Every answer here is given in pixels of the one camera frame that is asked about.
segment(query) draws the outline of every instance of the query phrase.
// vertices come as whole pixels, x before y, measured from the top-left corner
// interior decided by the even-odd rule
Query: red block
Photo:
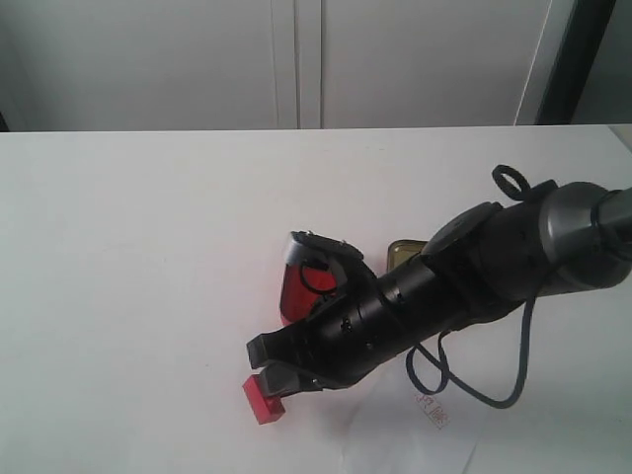
[[[261,393],[258,379],[258,375],[251,375],[243,387],[257,421],[264,425],[278,420],[285,413],[285,408],[280,402],[280,397],[265,397]]]

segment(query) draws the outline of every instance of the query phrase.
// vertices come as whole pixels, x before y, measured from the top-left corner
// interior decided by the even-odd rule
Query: white tabletop
[[[381,273],[391,241],[508,204],[498,163],[632,185],[605,126],[2,134],[0,156],[3,473],[336,472],[379,374],[263,427],[241,389],[288,231]],[[490,412],[468,472],[630,471],[631,284],[538,302],[523,399]],[[518,322],[448,339],[454,370],[506,394]]]

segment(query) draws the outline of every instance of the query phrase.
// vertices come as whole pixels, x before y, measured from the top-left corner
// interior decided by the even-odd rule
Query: white wall
[[[614,5],[573,123],[632,122],[632,2]]]
[[[269,1],[3,0],[0,21],[10,126],[277,126]]]
[[[514,123],[550,3],[327,1],[323,123]]]

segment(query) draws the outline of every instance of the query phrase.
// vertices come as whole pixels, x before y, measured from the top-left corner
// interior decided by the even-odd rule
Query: red plastic object
[[[336,286],[336,279],[329,272],[304,267],[303,276],[316,289],[326,290]],[[283,326],[306,317],[319,297],[301,282],[299,265],[286,266],[280,294],[280,320]]]
[[[243,387],[255,418],[257,418],[260,425],[265,425],[278,420],[285,413],[285,408],[280,402],[280,397],[265,397],[261,393],[258,379],[258,375],[251,375]]]

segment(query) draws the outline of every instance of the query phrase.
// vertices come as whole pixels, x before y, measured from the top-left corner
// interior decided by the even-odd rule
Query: robotic arm
[[[472,207],[440,229],[421,254],[381,277],[351,245],[293,232],[281,296],[281,312],[291,324],[247,345],[253,369],[263,369],[245,385],[256,414],[257,397],[278,412],[282,397],[350,387],[409,348],[409,376],[422,392],[437,393],[451,380],[496,408],[515,403],[526,377],[536,297],[608,288],[629,275],[632,188],[609,192],[592,183],[558,187],[553,181],[532,188],[504,165],[493,178],[515,205]],[[440,341],[451,331],[503,318],[521,304],[516,387],[499,402],[449,371]],[[436,334],[439,360],[419,344]],[[437,390],[415,375],[414,350],[441,371]],[[277,417],[258,418],[265,423]]]

